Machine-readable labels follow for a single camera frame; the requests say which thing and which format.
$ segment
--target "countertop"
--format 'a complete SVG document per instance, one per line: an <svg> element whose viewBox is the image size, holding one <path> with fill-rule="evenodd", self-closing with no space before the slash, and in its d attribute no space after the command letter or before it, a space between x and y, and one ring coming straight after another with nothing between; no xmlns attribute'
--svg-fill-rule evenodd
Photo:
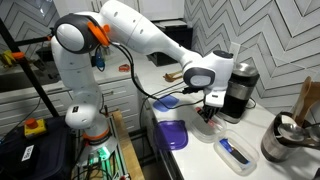
<svg viewBox="0 0 320 180"><path fill-rule="evenodd" d="M152 94L174 83L168 83L162 77L165 73L172 73L181 70L178 63L156 67L146 56L133 53L135 62L135 73L143 89ZM111 54L106 59L106 69L99 72L94 68L94 75L97 82L108 79L113 81L130 77L128 72L118 72L118 67L128 63L123 55L117 52ZM62 82L58 82L43 87L46 91L54 88L65 88ZM0 99L6 96L14 96L21 93L34 92L33 88L0 93ZM202 98L202 93L190 95L174 95L181 104L195 102ZM194 106L170 110L166 113L153 109L157 121L162 120L185 120L190 121L197 118L194 111L196 106L202 107L199 103ZM207 144L199 141L188 129L188 145L177 151L172 151L173 157L184 177L184 179L312 179L317 169L320 167L320 151L308 148L301 148L290 159L283 163L272 163L265 159L260 150L260 143L267 127L274 119L274 115L257 104L254 109L247 110L238 124L227 123L227 129L232 129L242 138L249 142L259 153L260 158L257 168L248 176L239 176L234 173L218 156L213 148L213 143Z"/></svg>

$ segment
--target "white container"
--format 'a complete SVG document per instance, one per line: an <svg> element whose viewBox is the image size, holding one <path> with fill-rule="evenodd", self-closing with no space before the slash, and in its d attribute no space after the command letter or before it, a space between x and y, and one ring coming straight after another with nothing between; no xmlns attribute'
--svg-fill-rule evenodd
<svg viewBox="0 0 320 180"><path fill-rule="evenodd" d="M247 163L241 163L221 144L221 140L227 139L229 144L236 149L246 160ZM259 153L241 136L232 130L225 130L217 135L214 143L214 149L221 159L237 174L246 176L257 167Z"/></svg>
<svg viewBox="0 0 320 180"><path fill-rule="evenodd" d="M227 128L226 122L215 116L208 123L204 122L203 118L198 116L198 118L189 122L187 126L192 134L204 143L215 142L217 135Z"/></svg>

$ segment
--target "black pole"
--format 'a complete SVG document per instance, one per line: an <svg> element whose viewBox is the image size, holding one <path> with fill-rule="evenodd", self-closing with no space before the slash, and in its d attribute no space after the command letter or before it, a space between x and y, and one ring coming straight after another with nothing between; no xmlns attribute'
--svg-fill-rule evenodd
<svg viewBox="0 0 320 180"><path fill-rule="evenodd" d="M16 41L16 46L23 46L23 45L34 44L34 43L39 43L43 41L49 41L49 38L50 37L48 36L48 37L40 37L40 38Z"/></svg>
<svg viewBox="0 0 320 180"><path fill-rule="evenodd" d="M16 45L14 39L12 38L11 34L9 33L8 29L4 25L4 23L3 23L1 18L0 18L0 34L1 34L2 38L3 38L3 40L8 45L9 49L11 50L11 52L13 52L13 53L14 52L20 52L19 47ZM54 108L54 106L52 105L52 103L51 103L50 99L48 98L47 94L42 89L42 86L39 83L38 79L33 74L33 71L31 70L31 68L30 68L30 66L28 64L28 60L25 57L23 57L23 58L19 59L18 62L20 64L21 68L23 69L24 73L29 78L29 80L32 83L33 87L38 92L38 94L41 97L42 101L46 104L46 106L49 109L49 111L51 112L52 116L53 117L58 117L59 114L58 114L57 110Z"/></svg>

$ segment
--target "wall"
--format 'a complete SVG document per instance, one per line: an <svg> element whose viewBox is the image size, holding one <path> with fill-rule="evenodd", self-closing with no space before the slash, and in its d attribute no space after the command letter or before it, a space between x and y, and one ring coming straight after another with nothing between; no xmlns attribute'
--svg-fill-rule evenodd
<svg viewBox="0 0 320 180"><path fill-rule="evenodd" d="M52 0L0 0L0 18L15 41L43 37L50 34L50 27L59 15ZM20 46L29 58L39 58L35 51L42 43ZM0 53L8 50L0 36Z"/></svg>
<svg viewBox="0 0 320 180"><path fill-rule="evenodd" d="M320 81L319 0L186 0L193 50L237 51L261 78L252 97L274 114L290 111L307 76ZM308 119L320 122L320 103Z"/></svg>

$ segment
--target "coffee machine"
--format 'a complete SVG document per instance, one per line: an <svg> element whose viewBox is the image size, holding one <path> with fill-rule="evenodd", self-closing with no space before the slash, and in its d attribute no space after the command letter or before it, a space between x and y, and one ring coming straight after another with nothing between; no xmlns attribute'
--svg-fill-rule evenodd
<svg viewBox="0 0 320 180"><path fill-rule="evenodd" d="M255 67L245 63L236 63L228 82L224 106L217 116L230 123L238 123L246 110L246 105L259 77Z"/></svg>

